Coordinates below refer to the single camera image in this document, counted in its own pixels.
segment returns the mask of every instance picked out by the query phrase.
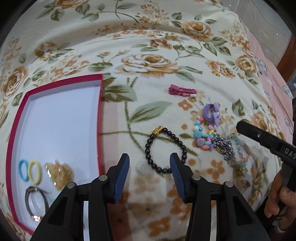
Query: floral blanket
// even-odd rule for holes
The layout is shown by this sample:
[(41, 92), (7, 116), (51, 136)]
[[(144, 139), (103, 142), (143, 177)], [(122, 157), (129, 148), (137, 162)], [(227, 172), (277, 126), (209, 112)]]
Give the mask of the floral blanket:
[[(7, 201), (9, 133), (25, 93), (60, 79), (105, 74), (106, 169), (122, 153), (131, 160), (123, 197), (110, 206), (118, 240), (184, 240), (191, 205), (178, 197), (172, 175), (157, 174), (145, 160), (146, 140), (159, 125), (188, 147), (194, 173), (214, 183), (233, 181), (254, 210), (280, 169), (277, 157), (244, 136), (238, 137), (245, 172), (233, 171), (221, 154), (198, 148), (193, 138), (204, 105), (218, 102), (223, 137), (237, 134), (236, 123), (244, 120), (284, 139), (246, 31), (218, 0), (38, 0), (9, 33), (0, 59), (0, 208), (22, 241), (30, 236), (15, 224)], [(170, 84), (196, 89), (197, 98), (169, 95)], [(162, 168), (172, 152), (181, 155), (163, 135), (151, 147)]]

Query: finger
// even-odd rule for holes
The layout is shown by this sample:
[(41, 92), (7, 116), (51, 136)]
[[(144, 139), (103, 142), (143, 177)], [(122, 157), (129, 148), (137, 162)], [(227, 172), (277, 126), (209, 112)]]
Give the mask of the finger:
[(281, 188), (281, 172), (276, 174), (274, 181), (271, 185), (271, 190), (268, 194), (268, 200), (264, 208), (264, 214), (267, 218), (272, 215), (277, 215), (279, 212), (279, 206), (276, 203), (276, 199), (279, 196), (279, 190)]
[(296, 209), (296, 193), (287, 187), (282, 187), (280, 192), (281, 201), (289, 208)]
[(288, 206), (288, 210), (279, 222), (281, 230), (285, 230), (293, 223), (296, 218), (296, 193), (287, 187), (282, 187), (280, 191), (281, 201)]
[(264, 214), (267, 218), (270, 218), (272, 216), (272, 213), (269, 211), (267, 205), (265, 205)]
[(279, 213), (279, 206), (274, 199), (269, 198), (267, 200), (264, 213), (268, 218), (270, 218), (271, 215), (277, 215)]
[(274, 199), (276, 200), (279, 196), (279, 191), (281, 189), (281, 172), (278, 172), (276, 176), (274, 177), (274, 181), (271, 185), (271, 190), (268, 194), (268, 199)]

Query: ring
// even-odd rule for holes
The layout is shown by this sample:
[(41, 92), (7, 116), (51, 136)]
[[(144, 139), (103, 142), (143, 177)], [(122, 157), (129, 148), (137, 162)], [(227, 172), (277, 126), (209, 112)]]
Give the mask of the ring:
[[(26, 170), (27, 170), (27, 172), (26, 172), (26, 177), (24, 177), (23, 175), (22, 175), (22, 165), (23, 164), (25, 164), (25, 166), (26, 166)], [(26, 161), (26, 160), (24, 160), (24, 159), (21, 159), (20, 160), (20, 162), (19, 162), (19, 174), (20, 174), (20, 178), (24, 181), (24, 182), (27, 182), (28, 180), (29, 180), (29, 176), (28, 176), (28, 166), (29, 166), (29, 164), (28, 164), (28, 162)]]
[(48, 205), (48, 201), (46, 199), (46, 196), (45, 194), (47, 193), (46, 191), (40, 189), (40, 188), (37, 188), (37, 187), (28, 187), (26, 189), (26, 192), (25, 192), (25, 204), (26, 204), (26, 208), (27, 208), (27, 211), (28, 213), (30, 214), (31, 216), (31, 219), (36, 221), (36, 222), (40, 222), (41, 219), (43, 218), (42, 216), (38, 216), (38, 215), (34, 215), (31, 211), (31, 208), (30, 208), (30, 205), (29, 205), (29, 196), (31, 193), (33, 192), (40, 192), (42, 197), (43, 197), (43, 200), (44, 200), (44, 206), (45, 206), (45, 213), (48, 211), (49, 209), (49, 205)]
[[(34, 180), (32, 177), (32, 166), (35, 165), (37, 167), (37, 179)], [(37, 161), (30, 161), (29, 163), (29, 167), (28, 167), (28, 176), (29, 176), (29, 180), (31, 181), (31, 183), (33, 183), (34, 185), (39, 185), (41, 182), (41, 167), (39, 162)]]

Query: black tool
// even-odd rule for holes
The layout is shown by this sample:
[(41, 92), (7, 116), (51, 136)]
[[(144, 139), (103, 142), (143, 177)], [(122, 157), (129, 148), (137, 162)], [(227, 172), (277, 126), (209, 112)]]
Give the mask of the black tool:
[(270, 238), (247, 201), (233, 185), (210, 183), (194, 175), (181, 163), (177, 153), (170, 156), (179, 197), (192, 203), (185, 241), (209, 241), (211, 234), (211, 200), (217, 201), (217, 241), (270, 241)]
[(113, 241), (107, 203), (121, 197), (129, 169), (129, 156), (122, 154), (106, 175), (77, 186), (68, 183), (36, 228), (31, 241), (83, 241), (83, 203), (89, 202), (90, 241)]
[[(247, 122), (237, 123), (237, 132), (247, 136), (260, 145), (268, 148), (272, 154), (280, 157), (283, 161), (281, 166), (282, 186), (287, 186), (292, 191), (296, 191), (296, 148), (276, 136), (263, 131)], [(261, 219), (263, 226), (267, 229), (274, 221), (280, 220), (287, 211), (287, 206), (277, 199), (280, 212), (271, 218)]]

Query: wooden frame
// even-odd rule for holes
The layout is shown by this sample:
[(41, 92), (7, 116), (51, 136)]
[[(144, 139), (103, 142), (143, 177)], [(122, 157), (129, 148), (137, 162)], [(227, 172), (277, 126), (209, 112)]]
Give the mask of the wooden frame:
[(288, 47), (276, 68), (285, 82), (287, 82), (293, 75), (296, 69), (296, 38), (293, 36), (291, 37)]

